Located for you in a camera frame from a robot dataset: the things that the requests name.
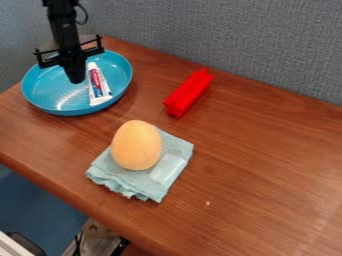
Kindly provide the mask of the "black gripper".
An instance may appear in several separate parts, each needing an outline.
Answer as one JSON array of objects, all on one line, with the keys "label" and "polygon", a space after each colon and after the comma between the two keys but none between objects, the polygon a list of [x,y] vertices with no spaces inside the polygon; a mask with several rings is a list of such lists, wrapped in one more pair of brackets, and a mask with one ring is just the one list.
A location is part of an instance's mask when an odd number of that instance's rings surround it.
[{"label": "black gripper", "polygon": [[74,84],[86,79],[86,60],[105,52],[102,36],[82,40],[78,26],[89,21],[89,12],[81,3],[45,3],[47,18],[54,37],[54,46],[49,50],[35,49],[39,66],[62,66]]}]

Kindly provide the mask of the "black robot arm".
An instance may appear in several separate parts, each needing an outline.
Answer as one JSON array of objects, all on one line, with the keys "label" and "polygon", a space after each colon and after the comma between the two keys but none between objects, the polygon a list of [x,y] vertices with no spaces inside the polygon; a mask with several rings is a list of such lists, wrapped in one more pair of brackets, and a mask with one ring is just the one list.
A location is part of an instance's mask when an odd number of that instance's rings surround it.
[{"label": "black robot arm", "polygon": [[86,80],[87,58],[102,54],[105,47],[102,36],[81,41],[78,25],[85,25],[89,18],[81,22],[75,8],[79,7],[89,15],[81,0],[42,0],[47,8],[47,17],[54,36],[54,47],[49,50],[35,49],[38,64],[42,69],[61,66],[74,84]]}]

